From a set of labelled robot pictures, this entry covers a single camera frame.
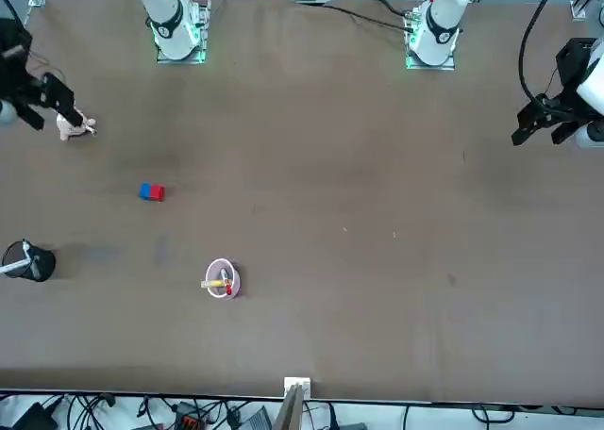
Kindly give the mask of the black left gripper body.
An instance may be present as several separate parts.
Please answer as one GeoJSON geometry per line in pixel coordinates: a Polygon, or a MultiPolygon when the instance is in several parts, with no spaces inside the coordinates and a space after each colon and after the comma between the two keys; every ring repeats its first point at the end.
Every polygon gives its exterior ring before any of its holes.
{"type": "Polygon", "coordinates": [[[597,38],[571,38],[556,55],[562,88],[596,91],[597,38]]]}

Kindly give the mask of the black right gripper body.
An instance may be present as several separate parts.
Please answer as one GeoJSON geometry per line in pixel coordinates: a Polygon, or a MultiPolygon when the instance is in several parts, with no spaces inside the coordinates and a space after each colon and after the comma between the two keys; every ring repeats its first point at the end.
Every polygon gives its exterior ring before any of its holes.
{"type": "Polygon", "coordinates": [[[40,80],[27,69],[31,34],[15,19],[1,19],[1,98],[11,103],[38,105],[40,80]]]}

